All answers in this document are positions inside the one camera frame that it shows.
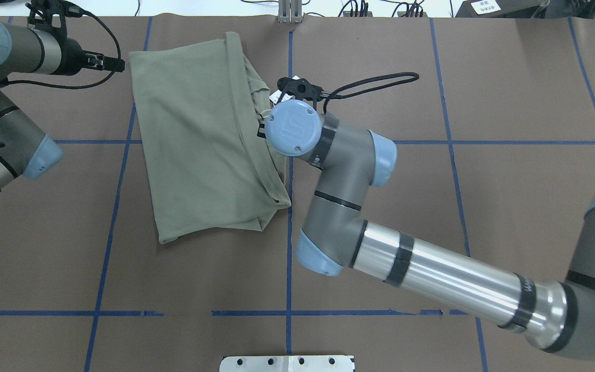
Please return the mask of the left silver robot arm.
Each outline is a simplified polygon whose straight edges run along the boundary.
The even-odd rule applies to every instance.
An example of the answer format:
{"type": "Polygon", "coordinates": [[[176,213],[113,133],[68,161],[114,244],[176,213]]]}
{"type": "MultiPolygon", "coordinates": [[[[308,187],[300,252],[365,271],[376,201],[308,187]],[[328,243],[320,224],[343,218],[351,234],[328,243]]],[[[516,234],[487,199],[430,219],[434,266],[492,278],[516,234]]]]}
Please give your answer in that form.
{"type": "Polygon", "coordinates": [[[93,17],[67,1],[30,1],[26,26],[0,22],[0,192],[17,177],[35,180],[63,158],[62,149],[31,120],[3,89],[23,84],[12,73],[73,76],[81,70],[106,71],[107,78],[123,72],[125,61],[118,40],[116,57],[84,50],[68,36],[66,19],[93,17]]]}

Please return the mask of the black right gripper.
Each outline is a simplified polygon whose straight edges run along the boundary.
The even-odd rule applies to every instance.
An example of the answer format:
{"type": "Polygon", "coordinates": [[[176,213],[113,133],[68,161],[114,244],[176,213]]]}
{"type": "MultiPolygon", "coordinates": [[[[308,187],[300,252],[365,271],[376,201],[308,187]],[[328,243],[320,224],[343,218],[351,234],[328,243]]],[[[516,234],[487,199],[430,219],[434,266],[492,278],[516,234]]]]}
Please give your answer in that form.
{"type": "Polygon", "coordinates": [[[324,99],[323,88],[312,84],[307,79],[280,78],[277,82],[279,98],[292,96],[300,101],[319,102],[324,99]]]}

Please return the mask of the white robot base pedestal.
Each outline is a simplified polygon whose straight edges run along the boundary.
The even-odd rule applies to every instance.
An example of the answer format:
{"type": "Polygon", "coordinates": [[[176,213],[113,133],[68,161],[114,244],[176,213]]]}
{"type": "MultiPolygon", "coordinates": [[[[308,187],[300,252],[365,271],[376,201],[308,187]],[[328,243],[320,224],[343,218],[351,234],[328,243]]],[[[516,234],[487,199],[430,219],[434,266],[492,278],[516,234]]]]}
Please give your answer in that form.
{"type": "Polygon", "coordinates": [[[220,371],[355,371],[349,355],[265,355],[229,356],[222,359],[220,371]]]}

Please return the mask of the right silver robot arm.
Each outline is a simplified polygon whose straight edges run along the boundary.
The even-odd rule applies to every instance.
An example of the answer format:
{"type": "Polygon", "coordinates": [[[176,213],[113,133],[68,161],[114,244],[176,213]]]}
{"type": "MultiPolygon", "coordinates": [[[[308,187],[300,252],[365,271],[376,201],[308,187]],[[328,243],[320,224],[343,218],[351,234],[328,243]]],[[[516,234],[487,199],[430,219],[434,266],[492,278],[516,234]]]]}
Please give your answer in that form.
{"type": "Polygon", "coordinates": [[[383,88],[390,88],[418,78],[403,71],[333,92],[305,79],[278,80],[280,97],[258,136],[321,171],[295,248],[298,261],[328,276],[356,269],[521,334],[541,351],[595,361],[595,196],[564,281],[534,281],[361,217],[368,189],[392,176],[397,146],[340,121],[328,104],[366,83],[388,80],[383,88]]]}

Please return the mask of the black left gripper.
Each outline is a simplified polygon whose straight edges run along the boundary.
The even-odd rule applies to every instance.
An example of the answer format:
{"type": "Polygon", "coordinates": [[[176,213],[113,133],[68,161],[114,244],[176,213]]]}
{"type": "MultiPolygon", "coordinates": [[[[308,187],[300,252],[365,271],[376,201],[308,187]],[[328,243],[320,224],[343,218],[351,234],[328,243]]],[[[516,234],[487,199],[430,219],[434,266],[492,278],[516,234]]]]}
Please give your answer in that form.
{"type": "Polygon", "coordinates": [[[66,19],[80,18],[85,10],[69,1],[28,1],[27,26],[40,42],[40,63],[35,73],[73,76],[81,70],[125,71],[125,61],[84,50],[68,36],[66,19]]]}

